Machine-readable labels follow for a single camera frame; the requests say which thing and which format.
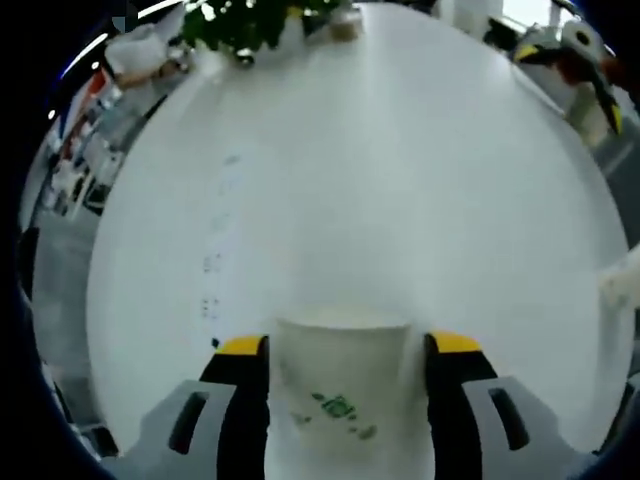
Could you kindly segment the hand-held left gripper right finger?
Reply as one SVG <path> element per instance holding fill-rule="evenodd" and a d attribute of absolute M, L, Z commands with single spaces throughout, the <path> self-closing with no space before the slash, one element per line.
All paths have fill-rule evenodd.
<path fill-rule="evenodd" d="M 576 479 L 597 459 L 561 436 L 554 412 L 500 376 L 472 338 L 424 337 L 424 384 L 438 479 Z"/>

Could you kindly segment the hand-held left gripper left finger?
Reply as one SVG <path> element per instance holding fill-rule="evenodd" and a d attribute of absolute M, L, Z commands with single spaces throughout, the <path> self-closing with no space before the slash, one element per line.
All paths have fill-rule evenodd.
<path fill-rule="evenodd" d="M 141 421 L 124 479 L 263 479 L 270 423 L 269 339 L 216 350 L 200 379 L 177 386 Z"/>

